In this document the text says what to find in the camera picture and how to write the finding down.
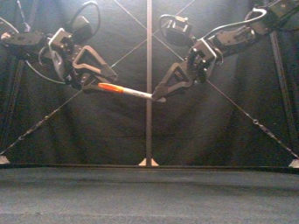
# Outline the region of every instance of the white marker body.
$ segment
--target white marker body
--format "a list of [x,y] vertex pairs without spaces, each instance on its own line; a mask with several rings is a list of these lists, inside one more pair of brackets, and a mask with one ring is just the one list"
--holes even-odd
[[[148,94],[145,92],[141,92],[141,91],[136,91],[136,90],[133,90],[131,88],[127,88],[127,87],[124,87],[123,94],[125,94],[125,95],[133,95],[133,96],[140,97],[140,98],[144,98],[147,100],[152,100],[153,99],[151,94]],[[165,99],[164,98],[160,98],[157,100],[157,102],[165,102]]]

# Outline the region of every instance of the white base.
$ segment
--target white base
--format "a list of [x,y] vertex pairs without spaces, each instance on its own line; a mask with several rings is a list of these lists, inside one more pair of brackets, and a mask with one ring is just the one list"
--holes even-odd
[[[145,166],[145,159],[143,160],[143,162],[139,164],[140,166]],[[151,160],[151,166],[157,166],[159,164]]]
[[0,165],[11,164],[5,156],[0,156]]
[[299,159],[293,159],[292,163],[288,166],[293,168],[299,168]]

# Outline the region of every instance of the metal pole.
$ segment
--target metal pole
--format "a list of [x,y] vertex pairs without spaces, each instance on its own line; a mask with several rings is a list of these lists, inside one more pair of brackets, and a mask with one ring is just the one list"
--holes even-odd
[[[147,0],[147,93],[152,93],[152,0]],[[145,166],[152,166],[152,101],[145,101]]]

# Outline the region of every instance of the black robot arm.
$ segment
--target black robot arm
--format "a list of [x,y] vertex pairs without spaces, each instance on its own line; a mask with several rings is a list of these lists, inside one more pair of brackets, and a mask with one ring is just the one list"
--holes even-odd
[[273,1],[269,5],[253,8],[243,22],[217,27],[200,39],[192,37],[192,26],[185,18],[163,15],[160,29],[161,20],[169,20],[165,31],[161,29],[165,39],[173,45],[188,46],[189,51],[184,62],[172,64],[155,88],[153,100],[180,93],[195,81],[204,82],[211,76],[215,64],[251,47],[281,27],[297,11],[297,1]]

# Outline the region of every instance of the wire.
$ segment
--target wire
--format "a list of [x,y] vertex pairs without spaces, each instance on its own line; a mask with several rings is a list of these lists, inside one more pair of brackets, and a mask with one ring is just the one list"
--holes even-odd
[[256,22],[259,19],[261,19],[264,17],[264,15],[267,14],[267,11],[263,10],[263,9],[256,9],[253,8],[252,10],[253,12],[260,12],[261,15],[255,17],[255,18],[251,18],[249,20],[245,20],[243,22],[239,22],[239,23],[235,23],[235,24],[227,24],[227,25],[223,25],[220,27],[217,27],[216,29],[213,29],[203,38],[205,39],[208,36],[211,36],[215,32],[217,32],[219,30],[221,29],[227,29],[227,28],[232,28],[232,27],[236,27],[236,26],[240,26],[240,25],[248,25],[253,22]]
[[72,19],[71,19],[71,21],[69,21],[69,27],[72,27],[73,22],[75,22],[75,20],[76,20],[76,18],[77,18],[77,16],[79,16],[79,14],[80,14],[80,13],[83,12],[83,10],[84,10],[88,6],[91,6],[91,5],[93,5],[93,6],[96,7],[96,10],[97,10],[97,27],[96,27],[96,30],[93,31],[93,33],[91,34],[89,39],[91,39],[91,38],[95,36],[95,34],[99,32],[99,28],[100,28],[100,11],[99,11],[99,4],[97,4],[97,2],[96,2],[96,1],[85,2],[85,3],[80,6],[80,8],[77,9],[77,11],[76,11],[76,13],[73,14]]
[[175,19],[175,16],[173,15],[168,15],[168,14],[164,14],[164,15],[160,16],[160,19],[159,19],[159,30],[160,30],[164,38],[165,38],[165,34],[164,34],[164,31],[163,31],[163,27],[165,26],[167,23],[163,25],[163,19],[165,19],[165,18]]

